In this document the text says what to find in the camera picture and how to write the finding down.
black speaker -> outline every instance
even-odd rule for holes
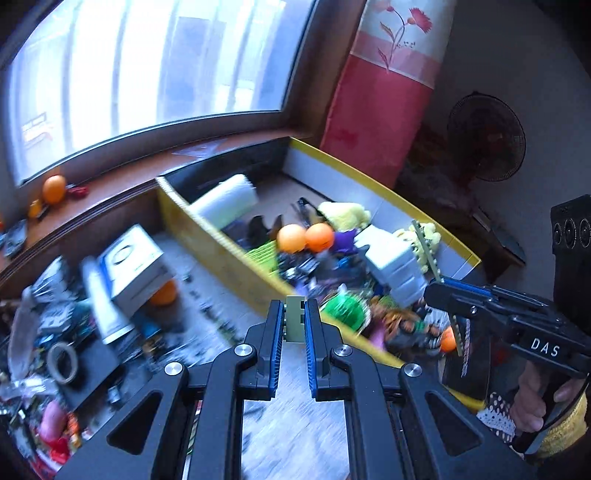
[[[554,302],[558,310],[591,335],[591,195],[550,209]]]

pink toy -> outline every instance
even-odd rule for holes
[[[64,431],[66,426],[66,412],[62,410],[57,400],[52,400],[43,412],[43,419],[39,426],[39,436],[46,443],[53,443]]]
[[[375,327],[374,331],[369,334],[369,341],[380,350],[386,350],[384,344],[384,335],[386,334],[386,327],[382,321],[380,321]]]

yellow sleeve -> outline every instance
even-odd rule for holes
[[[587,432],[585,414],[587,395],[582,395],[567,417],[550,429],[537,452],[539,458],[546,458],[566,450]]]

human hand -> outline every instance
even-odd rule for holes
[[[581,390],[584,380],[571,379],[562,385],[554,393],[554,401],[572,401]],[[542,376],[538,368],[531,362],[527,362],[525,369],[519,377],[519,391],[509,411],[511,420],[515,426],[523,432],[537,432],[543,425],[543,417],[546,414],[546,404],[542,400],[540,388]]]

flower pattern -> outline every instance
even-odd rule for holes
[[[391,0],[374,0],[372,7],[378,13],[393,12],[400,19],[401,26],[395,34],[392,32],[392,29],[389,28],[389,26],[385,25],[383,22],[379,23],[380,28],[383,31],[385,31],[388,34],[388,36],[392,39],[392,49],[390,50],[389,55],[386,55],[383,51],[378,49],[379,56],[386,65],[386,70],[389,71],[390,65],[392,64],[392,56],[394,55],[394,51],[397,48],[400,48],[400,43],[402,42],[402,38],[404,37],[404,33],[406,32],[406,27],[408,25],[416,25],[424,33],[428,33],[433,27],[433,22],[431,22],[431,19],[427,16],[427,14],[425,14],[425,12],[423,12],[423,10],[417,7],[413,7],[410,9],[411,16],[408,17],[405,22],[400,13],[398,13],[398,11],[391,5]],[[402,46],[413,48],[414,42],[409,43],[405,41],[402,44]]]
[[[431,22],[431,19],[425,15],[425,12],[423,12],[423,10],[421,10],[420,8],[416,8],[416,7],[411,8],[410,14],[412,15],[411,18],[414,20],[412,25],[416,25],[418,28],[423,30],[425,33],[428,33],[429,30],[431,30],[433,23]]]

